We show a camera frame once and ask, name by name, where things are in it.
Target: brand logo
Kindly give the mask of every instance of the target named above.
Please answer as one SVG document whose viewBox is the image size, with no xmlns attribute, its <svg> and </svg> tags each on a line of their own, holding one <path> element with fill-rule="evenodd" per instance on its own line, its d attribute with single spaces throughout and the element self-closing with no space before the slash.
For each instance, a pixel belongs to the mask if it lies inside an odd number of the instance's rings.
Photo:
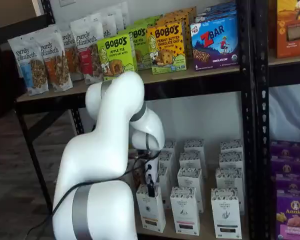
<svg viewBox="0 0 300 240">
<path fill-rule="evenodd" d="M 179 29 L 178 29 L 178 25 L 174 25 L 171 27 L 166 27 L 166 28 L 161 28 L 160 30 L 156 30 L 155 32 L 155 37 L 159 38 L 160 36 L 169 36 L 170 34 L 178 34 L 179 33 Z"/>
<path fill-rule="evenodd" d="M 110 47 L 117 48 L 119 45 L 123 45 L 124 46 L 126 44 L 127 44 L 127 37 L 123 36 L 123 37 L 120 37 L 119 39 L 106 41 L 105 42 L 105 48 L 106 49 L 109 49 Z"/>
</svg>

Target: blue box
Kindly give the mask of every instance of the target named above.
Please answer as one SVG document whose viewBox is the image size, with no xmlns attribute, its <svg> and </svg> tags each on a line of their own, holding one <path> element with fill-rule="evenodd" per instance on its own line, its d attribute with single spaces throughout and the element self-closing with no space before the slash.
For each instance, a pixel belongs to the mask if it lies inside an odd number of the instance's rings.
<svg viewBox="0 0 300 240">
<path fill-rule="evenodd" d="M 238 64 L 237 15 L 228 15 L 190 26 L 195 70 L 214 69 Z"/>
</svg>

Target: bobo's box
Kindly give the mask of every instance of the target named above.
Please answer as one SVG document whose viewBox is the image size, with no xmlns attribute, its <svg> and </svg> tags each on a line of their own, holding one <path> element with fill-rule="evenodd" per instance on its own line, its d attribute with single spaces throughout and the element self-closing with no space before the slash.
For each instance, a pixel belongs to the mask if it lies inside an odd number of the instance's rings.
<svg viewBox="0 0 300 240">
<path fill-rule="evenodd" d="M 150 197 L 147 186 L 141 184 L 136 192 L 136 199 L 143 228 L 162 233 L 166 226 L 166 217 L 160 186 L 155 184 L 154 191 L 155 197 Z"/>
<path fill-rule="evenodd" d="M 194 187 L 173 187 L 170 195 L 175 232 L 199 236 L 200 219 Z"/>
<path fill-rule="evenodd" d="M 273 140 L 270 143 L 270 154 L 300 158 L 300 142 Z"/>
<path fill-rule="evenodd" d="M 277 57 L 300 55 L 300 0 L 277 0 Z"/>
<path fill-rule="evenodd" d="M 190 29 L 195 70 L 215 69 L 238 64 L 236 14 L 193 23 Z"/>
<path fill-rule="evenodd" d="M 105 81 L 115 79 L 124 72 L 138 71 L 132 34 L 101 39 L 97 46 Z"/>
<path fill-rule="evenodd" d="M 300 191 L 276 192 L 276 239 L 300 240 Z"/>
<path fill-rule="evenodd" d="M 184 31 L 182 21 L 148 27 L 146 40 L 153 74 L 187 69 Z"/>
<path fill-rule="evenodd" d="M 275 175 L 275 187 L 282 190 L 300 191 L 300 174 L 277 173 Z"/>
<path fill-rule="evenodd" d="M 242 239 L 237 189 L 211 189 L 211 205 L 215 236 L 219 239 Z"/>
</svg>

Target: granola bag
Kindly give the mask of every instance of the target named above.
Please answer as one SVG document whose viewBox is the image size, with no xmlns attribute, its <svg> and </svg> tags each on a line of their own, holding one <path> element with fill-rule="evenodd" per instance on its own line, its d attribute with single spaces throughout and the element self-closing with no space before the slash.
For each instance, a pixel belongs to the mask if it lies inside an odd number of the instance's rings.
<svg viewBox="0 0 300 240">
<path fill-rule="evenodd" d="M 34 35 L 32 32 L 8 40 L 30 96 L 49 90 L 44 60 Z"/>
<path fill-rule="evenodd" d="M 54 91 L 62 92 L 73 87 L 64 42 L 56 25 L 39 30 L 35 41 L 41 47 L 41 55 Z"/>
<path fill-rule="evenodd" d="M 101 21 L 91 15 L 70 23 L 75 44 L 79 51 L 81 70 L 87 85 L 103 81 L 97 41 L 104 38 Z"/>
<path fill-rule="evenodd" d="M 58 27 L 62 35 L 65 57 L 68 63 L 71 80 L 74 82 L 84 79 L 84 75 L 81 72 L 78 48 L 76 46 L 74 35 L 70 29 L 70 25 L 69 23 L 61 23 L 58 24 Z"/>
</svg>

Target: wooden floor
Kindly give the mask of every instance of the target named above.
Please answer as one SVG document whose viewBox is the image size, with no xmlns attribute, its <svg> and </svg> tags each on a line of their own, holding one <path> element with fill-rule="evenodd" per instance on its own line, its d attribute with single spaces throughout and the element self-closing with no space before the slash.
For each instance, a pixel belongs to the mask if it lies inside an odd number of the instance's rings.
<svg viewBox="0 0 300 240">
<path fill-rule="evenodd" d="M 28 126 L 42 114 L 25 117 Z M 34 141 L 34 148 L 51 196 L 62 152 L 74 136 L 68 113 Z M 14 112 L 0 119 L 0 240 L 23 240 L 29 228 L 40 223 L 47 208 L 26 142 Z M 52 240 L 51 224 L 27 240 Z"/>
</svg>

